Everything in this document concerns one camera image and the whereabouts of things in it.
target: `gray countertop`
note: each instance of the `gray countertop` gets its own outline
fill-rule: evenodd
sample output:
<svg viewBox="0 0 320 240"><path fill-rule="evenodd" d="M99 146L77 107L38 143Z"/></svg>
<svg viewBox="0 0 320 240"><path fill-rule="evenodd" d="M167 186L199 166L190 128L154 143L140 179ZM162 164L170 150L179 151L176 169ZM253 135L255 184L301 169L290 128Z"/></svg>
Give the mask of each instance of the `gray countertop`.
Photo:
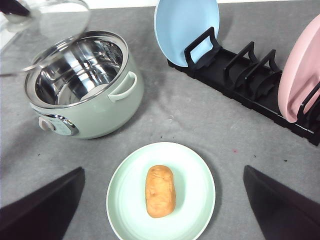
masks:
<svg viewBox="0 0 320 240"><path fill-rule="evenodd" d="M250 41L261 58L276 49L283 68L295 41L320 13L318 0L220 4L220 44L234 52ZM320 147L187 75L168 67L153 29L154 7L93 10L89 30L118 33L145 82L142 103L123 127L78 140L42 131L21 77L1 79L1 206L82 166L86 183L66 240L115 240L106 191L117 166L134 150L175 142L211 169L216 205L201 240L264 239L243 184L251 165L320 203Z"/></svg>

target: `bread roll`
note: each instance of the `bread roll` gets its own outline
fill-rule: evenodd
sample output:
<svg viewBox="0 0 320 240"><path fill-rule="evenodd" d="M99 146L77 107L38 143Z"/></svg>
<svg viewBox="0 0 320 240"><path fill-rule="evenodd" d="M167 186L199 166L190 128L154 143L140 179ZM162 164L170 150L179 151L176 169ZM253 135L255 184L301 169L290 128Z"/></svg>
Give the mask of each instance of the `bread roll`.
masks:
<svg viewBox="0 0 320 240"><path fill-rule="evenodd" d="M152 218L162 218L174 211L174 174L167 166L155 165L149 169L145 180L145 204Z"/></svg>

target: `dish rack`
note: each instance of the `dish rack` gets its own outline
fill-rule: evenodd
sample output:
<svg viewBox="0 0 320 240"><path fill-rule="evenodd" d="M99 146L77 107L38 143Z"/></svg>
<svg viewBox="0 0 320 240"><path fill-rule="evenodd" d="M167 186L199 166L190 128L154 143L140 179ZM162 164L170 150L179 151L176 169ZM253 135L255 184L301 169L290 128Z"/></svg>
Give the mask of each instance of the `dish rack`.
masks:
<svg viewBox="0 0 320 240"><path fill-rule="evenodd" d="M194 63L191 51L208 37L213 48ZM169 60L168 65L237 100L248 109L257 111L318 146L320 97L308 112L304 113L304 109L320 89L320 82L300 105L297 122L288 122L278 107L278 88L282 70L275 62L276 50L272 49L262 60L258 60L254 53L254 45L253 41L250 42L238 54L228 51L220 46L215 38L214 28L210 27L185 48L184 56L188 67L177 66Z"/></svg>

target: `pot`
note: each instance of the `pot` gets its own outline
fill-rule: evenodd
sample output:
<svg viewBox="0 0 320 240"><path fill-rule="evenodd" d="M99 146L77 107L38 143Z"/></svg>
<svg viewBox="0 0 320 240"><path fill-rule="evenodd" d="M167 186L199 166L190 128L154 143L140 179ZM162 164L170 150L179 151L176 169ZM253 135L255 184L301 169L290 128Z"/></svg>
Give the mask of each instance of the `pot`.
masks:
<svg viewBox="0 0 320 240"><path fill-rule="evenodd" d="M24 89L43 130L79 139L109 134L125 124L143 97L144 83L128 45L118 35L88 31L69 37L37 62Z"/></svg>

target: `blue plate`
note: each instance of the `blue plate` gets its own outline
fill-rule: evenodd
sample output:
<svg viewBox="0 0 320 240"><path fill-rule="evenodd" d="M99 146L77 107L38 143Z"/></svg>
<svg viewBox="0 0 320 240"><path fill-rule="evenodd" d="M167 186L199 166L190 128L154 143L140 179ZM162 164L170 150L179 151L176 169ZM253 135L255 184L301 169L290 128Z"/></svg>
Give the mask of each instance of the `blue plate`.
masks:
<svg viewBox="0 0 320 240"><path fill-rule="evenodd" d="M188 66L185 48L210 27L217 37L219 23L216 0L160 0L154 13L156 40L166 58L181 67ZM196 63L212 47L207 37L191 51L192 60Z"/></svg>

